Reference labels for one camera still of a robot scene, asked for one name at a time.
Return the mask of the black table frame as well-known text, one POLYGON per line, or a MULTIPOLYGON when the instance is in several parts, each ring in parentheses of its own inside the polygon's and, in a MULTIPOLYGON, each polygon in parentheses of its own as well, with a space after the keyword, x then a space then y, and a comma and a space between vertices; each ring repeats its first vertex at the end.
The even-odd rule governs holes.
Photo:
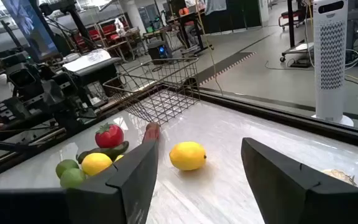
MULTIPOLYGON (((13 136, 15 130, 10 129, 7 134, 0 135, 0 150, 6 151, 7 153, 0 156, 0 174, 21 162, 24 162, 41 152, 50 149, 53 146, 67 140, 70 137, 90 128, 98 122, 101 122, 110 116, 124 110, 134 109, 140 102, 149 96, 162 93, 165 90, 174 91, 173 87, 168 85, 159 85, 145 90, 142 93, 136 93, 128 97, 125 100, 113 103, 107 108, 103 109, 102 112, 90 123, 82 125, 78 130, 72 133, 61 134, 58 138, 51 140, 46 143, 39 145, 28 145, 28 144, 14 144, 4 142, 8 137, 13 136)), ((205 101, 214 105, 219 105, 231 110, 238 111, 244 114, 250 114, 262 119, 267 119, 276 123, 281 123, 286 126, 301 129, 307 132, 315 133, 320 136, 335 139, 341 142, 358 146, 358 128, 352 128, 344 124, 337 124, 328 121, 323 121, 316 118, 310 118, 295 113, 290 113, 274 108, 268 108, 266 106, 260 106, 244 101, 227 98, 224 96, 213 95, 205 92, 190 93, 190 89, 185 89, 182 93, 183 96, 192 96, 196 100, 205 101)))

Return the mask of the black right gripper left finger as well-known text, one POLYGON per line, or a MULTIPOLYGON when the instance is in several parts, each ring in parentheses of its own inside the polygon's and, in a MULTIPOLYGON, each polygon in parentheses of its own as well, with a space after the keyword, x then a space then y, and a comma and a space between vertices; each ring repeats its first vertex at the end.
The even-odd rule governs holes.
POLYGON ((158 141, 149 140, 68 189, 70 224, 145 224, 157 167, 158 141))

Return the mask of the dark green cucumber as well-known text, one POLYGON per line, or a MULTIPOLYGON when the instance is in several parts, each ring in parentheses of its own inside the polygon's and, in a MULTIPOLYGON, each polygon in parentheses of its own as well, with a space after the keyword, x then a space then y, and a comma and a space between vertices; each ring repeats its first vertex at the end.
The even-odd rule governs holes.
POLYGON ((83 162, 83 159, 92 153, 102 153, 107 155, 111 160, 115 160, 119 155, 124 154, 129 148, 129 142, 123 141, 120 145, 112 148, 94 148, 90 151, 83 151, 76 155, 76 160, 79 164, 83 162))

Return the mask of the black desk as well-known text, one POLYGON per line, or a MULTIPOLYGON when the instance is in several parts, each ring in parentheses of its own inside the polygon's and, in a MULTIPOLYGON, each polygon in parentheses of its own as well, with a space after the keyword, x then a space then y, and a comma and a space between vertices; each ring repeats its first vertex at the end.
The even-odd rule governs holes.
POLYGON ((74 61, 74 64, 63 66, 65 70, 71 73, 72 80, 77 88, 76 94, 80 95, 86 92, 86 86, 94 83, 104 83, 117 76, 115 64, 120 62, 120 58, 109 58, 101 62, 91 62, 85 67, 85 61, 74 61))

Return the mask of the laptop computer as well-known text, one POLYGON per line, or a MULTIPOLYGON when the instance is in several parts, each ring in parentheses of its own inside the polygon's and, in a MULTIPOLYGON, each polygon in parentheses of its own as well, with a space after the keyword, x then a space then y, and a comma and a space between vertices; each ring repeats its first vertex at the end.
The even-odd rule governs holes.
POLYGON ((97 63, 109 60, 111 55, 104 49, 96 49, 86 55, 80 56, 78 59, 63 64, 63 67, 71 72, 77 72, 81 69, 96 65, 97 63))

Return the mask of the white tower fan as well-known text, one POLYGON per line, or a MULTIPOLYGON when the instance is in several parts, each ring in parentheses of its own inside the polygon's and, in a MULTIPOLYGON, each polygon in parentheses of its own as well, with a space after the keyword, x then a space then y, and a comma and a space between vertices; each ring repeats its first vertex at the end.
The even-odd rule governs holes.
POLYGON ((315 118, 347 126, 344 115, 347 0, 313 0, 315 118))

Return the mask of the green lime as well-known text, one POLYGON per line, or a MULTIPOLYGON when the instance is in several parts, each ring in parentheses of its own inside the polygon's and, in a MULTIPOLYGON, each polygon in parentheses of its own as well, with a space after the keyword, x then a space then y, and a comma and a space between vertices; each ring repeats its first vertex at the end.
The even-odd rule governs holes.
POLYGON ((60 185, 63 188, 73 188, 86 180, 86 174, 78 168, 65 170, 60 177, 60 185))
POLYGON ((60 178, 67 169, 78 169, 78 168, 79 166, 76 161, 72 159, 65 159, 57 164, 55 168, 55 172, 57 177, 60 178))

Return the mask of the black rolling stand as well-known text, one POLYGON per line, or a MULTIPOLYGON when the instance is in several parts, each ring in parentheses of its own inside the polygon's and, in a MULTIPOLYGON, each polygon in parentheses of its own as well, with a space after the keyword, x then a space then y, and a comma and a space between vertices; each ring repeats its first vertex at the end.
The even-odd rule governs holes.
POLYGON ((308 53, 309 49, 312 47, 312 44, 307 44, 306 40, 301 40, 299 43, 295 43, 295 28, 299 26, 304 26, 306 28, 306 20, 308 18, 308 3, 305 0, 295 0, 296 9, 293 8, 293 0, 285 0, 287 3, 287 11, 281 13, 281 16, 278 18, 278 25, 285 31, 285 28, 288 28, 290 47, 281 53, 280 61, 281 63, 286 61, 287 55, 301 55, 299 59, 294 59, 293 63, 290 65, 290 68, 309 68, 311 67, 311 59, 308 53))

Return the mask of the computer monitor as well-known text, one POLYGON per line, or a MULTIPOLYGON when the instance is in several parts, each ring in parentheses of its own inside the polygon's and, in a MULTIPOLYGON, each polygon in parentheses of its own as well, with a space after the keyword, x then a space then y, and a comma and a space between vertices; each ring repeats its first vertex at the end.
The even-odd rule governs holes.
POLYGON ((32 49, 33 58, 45 60, 59 54, 53 32, 38 8, 37 0, 1 0, 32 49))

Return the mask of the yellow lemon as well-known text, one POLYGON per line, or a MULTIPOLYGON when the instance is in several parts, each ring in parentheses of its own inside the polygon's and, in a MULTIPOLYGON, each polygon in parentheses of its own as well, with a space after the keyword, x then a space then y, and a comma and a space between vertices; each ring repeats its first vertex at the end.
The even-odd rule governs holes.
POLYGON ((88 154, 81 163, 81 168, 85 174, 94 176, 107 169, 113 164, 113 161, 105 154, 95 152, 88 154))
POLYGON ((206 151, 197 142, 181 142, 176 144, 169 153, 174 167, 182 171, 191 171, 203 167, 206 163, 206 151))

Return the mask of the black box blue light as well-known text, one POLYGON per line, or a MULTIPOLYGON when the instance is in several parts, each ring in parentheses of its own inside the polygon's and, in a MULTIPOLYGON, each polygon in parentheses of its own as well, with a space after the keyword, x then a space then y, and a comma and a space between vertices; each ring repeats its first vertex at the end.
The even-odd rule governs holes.
POLYGON ((165 41, 152 42, 147 44, 148 54, 154 65, 161 65, 172 58, 172 51, 165 41))

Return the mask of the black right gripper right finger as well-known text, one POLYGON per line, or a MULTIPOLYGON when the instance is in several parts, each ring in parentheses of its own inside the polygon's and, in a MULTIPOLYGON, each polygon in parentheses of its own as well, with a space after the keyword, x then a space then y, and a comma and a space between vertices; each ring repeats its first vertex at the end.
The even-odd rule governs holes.
POLYGON ((241 157, 265 224, 358 224, 358 187, 252 138, 241 157))

